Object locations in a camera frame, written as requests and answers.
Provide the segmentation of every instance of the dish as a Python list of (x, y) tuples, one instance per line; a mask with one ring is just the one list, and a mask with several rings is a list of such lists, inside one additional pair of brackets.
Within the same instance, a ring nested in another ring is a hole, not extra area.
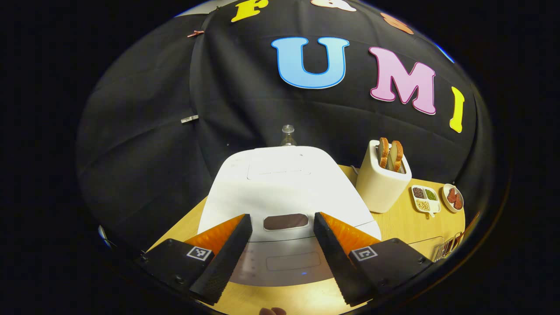
[(457, 187), (453, 186), (452, 184), (445, 184), (441, 188), (441, 197), (445, 203), (445, 206), (449, 209), (449, 211), (453, 213), (457, 213), (463, 210), (465, 207), (465, 200), (463, 199), (463, 195), (457, 189)]
[(437, 198), (437, 193), (432, 188), (412, 185), (410, 192), (412, 192), (416, 210), (428, 213), (432, 217), (435, 217), (434, 214), (441, 211), (441, 205)]

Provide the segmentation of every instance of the red food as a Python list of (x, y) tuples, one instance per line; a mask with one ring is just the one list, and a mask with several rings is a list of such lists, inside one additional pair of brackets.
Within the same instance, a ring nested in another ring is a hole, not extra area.
[(463, 208), (463, 198), (461, 198), (461, 195), (455, 195), (455, 203), (453, 204), (453, 208), (457, 210), (461, 210), (461, 208)]
[(457, 200), (457, 195), (455, 194), (455, 189), (452, 188), (449, 190), (449, 194), (447, 194), (447, 201), (449, 203), (454, 203)]

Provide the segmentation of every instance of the screw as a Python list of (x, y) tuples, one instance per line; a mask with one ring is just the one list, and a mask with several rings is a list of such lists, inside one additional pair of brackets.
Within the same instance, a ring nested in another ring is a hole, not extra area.
[(175, 282), (177, 282), (178, 284), (185, 283), (185, 281), (183, 281), (183, 278), (181, 278), (181, 276), (179, 275), (175, 275)]

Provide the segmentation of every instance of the letter m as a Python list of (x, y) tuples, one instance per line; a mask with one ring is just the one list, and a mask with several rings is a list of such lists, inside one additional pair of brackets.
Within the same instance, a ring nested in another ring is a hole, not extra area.
[(428, 115), (436, 113), (433, 105), (434, 70), (417, 62), (409, 74), (395, 53), (379, 47), (370, 47), (369, 51), (377, 58), (377, 87), (370, 91), (374, 99), (394, 101), (396, 96), (391, 91), (391, 82), (395, 82), (401, 103), (408, 103), (418, 89), (418, 96), (412, 101), (414, 108)]

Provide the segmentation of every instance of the toast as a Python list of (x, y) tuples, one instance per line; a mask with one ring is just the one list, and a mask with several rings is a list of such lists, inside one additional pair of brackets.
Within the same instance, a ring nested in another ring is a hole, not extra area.
[(379, 138), (378, 153), (381, 154), (379, 157), (379, 166), (384, 169), (387, 167), (387, 157), (389, 156), (389, 142), (387, 141), (387, 138)]
[(398, 172), (400, 169), (400, 162), (403, 159), (403, 146), (399, 141), (394, 140), (391, 142), (391, 150), (389, 150), (389, 155), (391, 155), (391, 160), (393, 161), (393, 171)]

